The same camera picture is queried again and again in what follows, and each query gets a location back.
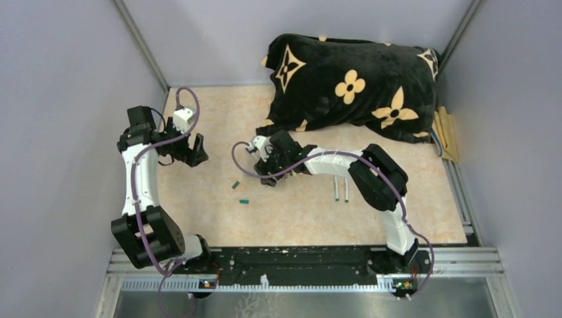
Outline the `green capped white marker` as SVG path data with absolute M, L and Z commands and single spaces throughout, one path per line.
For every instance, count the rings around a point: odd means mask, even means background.
M 334 198 L 335 201 L 338 202 L 340 201 L 340 192 L 339 192 L 339 180 L 337 176 L 334 176 L 333 184 L 334 184 Z

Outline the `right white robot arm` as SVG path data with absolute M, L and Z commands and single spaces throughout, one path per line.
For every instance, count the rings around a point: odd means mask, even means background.
M 408 175 L 379 145 L 354 151 L 301 146 L 288 132 L 278 131 L 253 137 L 246 150 L 256 158 L 254 170 L 265 185 L 275 186 L 289 172 L 353 182 L 366 203 L 382 215 L 391 269 L 406 273 L 415 265 L 412 251 L 418 240 L 406 220 Z

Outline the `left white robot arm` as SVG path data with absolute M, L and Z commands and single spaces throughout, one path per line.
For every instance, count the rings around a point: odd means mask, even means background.
M 157 167 L 161 156 L 170 156 L 190 167 L 208 160 L 204 137 L 198 133 L 192 146 L 189 137 L 199 119 L 199 109 L 178 106 L 160 132 L 152 108 L 128 109 L 129 127 L 117 142 L 127 181 L 121 217 L 111 222 L 111 232 L 132 265 L 145 268 L 186 251 L 180 227 L 161 206 Z

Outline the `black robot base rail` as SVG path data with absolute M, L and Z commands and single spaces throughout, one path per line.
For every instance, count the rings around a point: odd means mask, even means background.
M 376 285 L 384 275 L 418 278 L 429 272 L 429 252 L 404 260 L 383 246 L 265 246 L 213 248 L 174 274 L 208 274 L 219 286 L 351 287 Z

